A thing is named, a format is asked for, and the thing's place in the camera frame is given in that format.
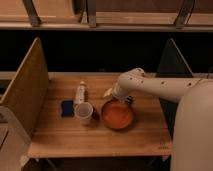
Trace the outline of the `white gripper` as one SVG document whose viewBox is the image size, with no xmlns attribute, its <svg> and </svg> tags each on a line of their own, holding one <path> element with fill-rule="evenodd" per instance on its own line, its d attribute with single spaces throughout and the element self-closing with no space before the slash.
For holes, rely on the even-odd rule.
<svg viewBox="0 0 213 171">
<path fill-rule="evenodd" d="M 124 100 L 128 96 L 128 94 L 129 92 L 122 88 L 109 88 L 104 92 L 103 97 Z"/>
</svg>

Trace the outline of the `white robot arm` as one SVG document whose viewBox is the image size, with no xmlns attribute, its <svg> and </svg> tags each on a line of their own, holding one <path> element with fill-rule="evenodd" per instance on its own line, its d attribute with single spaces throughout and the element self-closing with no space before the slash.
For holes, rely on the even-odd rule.
<svg viewBox="0 0 213 171">
<path fill-rule="evenodd" d="M 170 171 L 213 171 L 213 79 L 146 77 L 142 68 L 119 75 L 104 97 L 142 91 L 178 104 Z"/>
</svg>

